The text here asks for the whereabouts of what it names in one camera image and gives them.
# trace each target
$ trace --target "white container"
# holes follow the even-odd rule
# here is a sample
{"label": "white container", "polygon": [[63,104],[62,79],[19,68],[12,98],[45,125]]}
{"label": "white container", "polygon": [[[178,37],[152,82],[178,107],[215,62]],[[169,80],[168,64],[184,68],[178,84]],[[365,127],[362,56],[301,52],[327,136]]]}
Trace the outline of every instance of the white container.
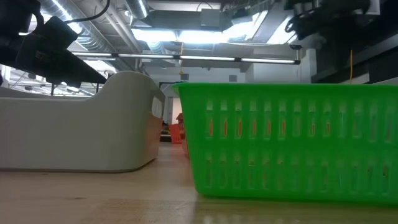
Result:
{"label": "white container", "polygon": [[164,102],[155,82],[136,72],[114,75],[84,99],[3,88],[0,169],[138,169],[157,157]]}

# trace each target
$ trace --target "green plastic basket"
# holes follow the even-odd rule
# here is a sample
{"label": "green plastic basket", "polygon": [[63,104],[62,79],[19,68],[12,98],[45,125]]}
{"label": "green plastic basket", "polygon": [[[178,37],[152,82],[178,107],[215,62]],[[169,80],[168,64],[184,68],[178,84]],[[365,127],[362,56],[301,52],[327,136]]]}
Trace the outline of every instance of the green plastic basket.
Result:
{"label": "green plastic basket", "polygon": [[200,194],[398,202],[398,87],[173,88]]}

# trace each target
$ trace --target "pipe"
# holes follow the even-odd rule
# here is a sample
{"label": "pipe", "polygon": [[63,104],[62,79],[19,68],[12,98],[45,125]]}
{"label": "pipe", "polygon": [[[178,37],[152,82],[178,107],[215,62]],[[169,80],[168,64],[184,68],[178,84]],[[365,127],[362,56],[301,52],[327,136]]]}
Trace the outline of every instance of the pipe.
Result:
{"label": "pipe", "polygon": [[[100,2],[100,0],[94,0],[94,3],[98,7],[104,8],[104,5]],[[110,6],[108,10],[109,12],[111,12],[112,16],[117,20],[120,25],[117,25],[116,21],[113,19],[109,12],[105,12],[104,16],[108,19],[116,32],[122,37],[122,39],[132,49],[133,52],[141,53],[142,50],[138,44],[138,41],[132,35],[131,30],[126,28],[126,26],[124,25],[124,21],[119,17],[118,12],[116,12],[113,6]]]}
{"label": "pipe", "polygon": [[[39,0],[39,2],[44,13],[57,16],[63,21],[86,17],[71,0],[58,0],[56,1],[57,3],[53,0]],[[89,52],[116,52],[116,49],[105,39],[92,22],[80,22],[78,25],[83,28],[84,33],[82,33],[83,37],[79,37],[76,41]],[[106,63],[109,63],[119,71],[134,70],[123,60],[108,61]]]}
{"label": "pipe", "polygon": [[149,14],[149,6],[146,0],[125,0],[127,9],[136,19],[143,19]]}

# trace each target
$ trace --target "orange object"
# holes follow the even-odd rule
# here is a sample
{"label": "orange object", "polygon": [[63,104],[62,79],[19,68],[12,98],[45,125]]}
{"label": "orange object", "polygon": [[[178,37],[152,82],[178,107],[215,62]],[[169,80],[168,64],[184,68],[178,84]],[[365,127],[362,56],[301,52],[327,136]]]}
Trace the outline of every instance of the orange object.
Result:
{"label": "orange object", "polygon": [[185,127],[184,127],[184,120],[183,120],[182,113],[180,113],[177,116],[176,120],[178,120],[178,125],[180,128],[180,139],[181,139],[182,149],[183,149],[185,155],[189,157],[188,144],[187,144],[187,140],[185,139]]}
{"label": "orange object", "polygon": [[170,134],[172,136],[172,143],[181,144],[180,128],[178,124],[170,124],[169,129],[170,129]]}

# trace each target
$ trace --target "table surface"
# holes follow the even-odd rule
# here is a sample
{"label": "table surface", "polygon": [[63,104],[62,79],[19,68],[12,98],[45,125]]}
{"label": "table surface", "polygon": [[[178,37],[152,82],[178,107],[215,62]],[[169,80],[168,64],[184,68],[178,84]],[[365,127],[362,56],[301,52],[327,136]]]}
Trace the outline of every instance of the table surface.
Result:
{"label": "table surface", "polygon": [[398,208],[207,198],[180,145],[123,174],[0,172],[0,223],[396,223]]}

